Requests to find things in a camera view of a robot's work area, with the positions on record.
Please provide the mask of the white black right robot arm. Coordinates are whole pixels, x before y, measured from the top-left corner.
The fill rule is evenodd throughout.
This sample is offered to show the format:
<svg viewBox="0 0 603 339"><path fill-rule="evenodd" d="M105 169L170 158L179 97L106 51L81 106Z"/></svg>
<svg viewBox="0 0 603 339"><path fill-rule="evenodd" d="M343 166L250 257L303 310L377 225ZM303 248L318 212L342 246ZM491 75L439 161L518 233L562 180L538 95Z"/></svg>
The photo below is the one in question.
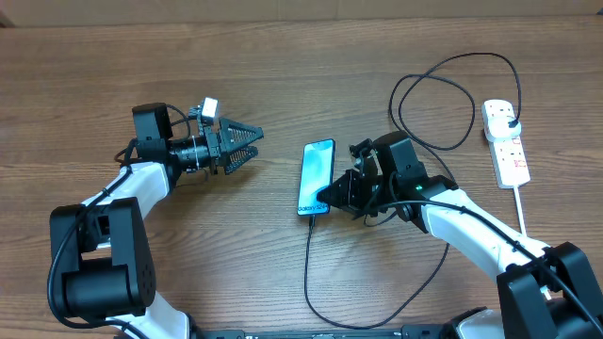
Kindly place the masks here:
<svg viewBox="0 0 603 339"><path fill-rule="evenodd" d="M602 292L585 253L551 247L473 203L449 178L429 176L401 131L350 146L353 169L321 189L320 202L354 214L388 209L461 252L496 285L499 308L443 325L442 338L599 338Z"/></svg>

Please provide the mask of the black Samsung smartphone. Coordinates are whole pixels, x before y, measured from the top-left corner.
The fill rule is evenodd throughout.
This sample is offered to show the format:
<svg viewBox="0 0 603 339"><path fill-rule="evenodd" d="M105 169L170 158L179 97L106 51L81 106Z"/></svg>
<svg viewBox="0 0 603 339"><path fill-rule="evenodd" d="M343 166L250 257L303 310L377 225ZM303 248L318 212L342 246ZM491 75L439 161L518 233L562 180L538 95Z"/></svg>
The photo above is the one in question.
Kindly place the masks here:
<svg viewBox="0 0 603 339"><path fill-rule="evenodd" d="M318 193L332 183L335 142L333 139L305 144L301 163L301 180L297 214L327 214L330 206L318 199Z"/></svg>

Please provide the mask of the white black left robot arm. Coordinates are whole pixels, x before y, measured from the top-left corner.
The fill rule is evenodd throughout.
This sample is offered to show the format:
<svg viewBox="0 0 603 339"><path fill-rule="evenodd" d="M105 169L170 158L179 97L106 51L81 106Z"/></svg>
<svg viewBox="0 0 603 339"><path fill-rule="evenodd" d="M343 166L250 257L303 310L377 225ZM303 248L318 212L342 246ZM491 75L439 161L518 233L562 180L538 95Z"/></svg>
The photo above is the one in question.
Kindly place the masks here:
<svg viewBox="0 0 603 339"><path fill-rule="evenodd" d="M55 319L77 330L115 327L130 338L200 338L191 315L158 292L144 219L169 196L184 173L231 174L256 157L261 128L220 117L205 98L180 122L175 138L173 105L133 107L136 135L114 159L118 176L79 204L50 215L52 262L47 301Z"/></svg>

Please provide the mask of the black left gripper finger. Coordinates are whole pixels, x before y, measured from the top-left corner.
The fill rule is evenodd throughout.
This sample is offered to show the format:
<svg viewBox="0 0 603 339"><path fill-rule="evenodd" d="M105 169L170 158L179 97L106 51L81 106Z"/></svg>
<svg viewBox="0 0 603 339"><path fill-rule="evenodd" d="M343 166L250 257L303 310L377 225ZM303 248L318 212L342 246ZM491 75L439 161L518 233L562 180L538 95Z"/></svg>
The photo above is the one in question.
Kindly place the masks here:
<svg viewBox="0 0 603 339"><path fill-rule="evenodd" d="M258 149L254 146L246 146L233 153L227 154L221 166L225 175L230 175L240 169L246 162L258 156Z"/></svg>
<svg viewBox="0 0 603 339"><path fill-rule="evenodd" d="M260 127L220 118L220 141L226 149L242 149L263 137Z"/></svg>

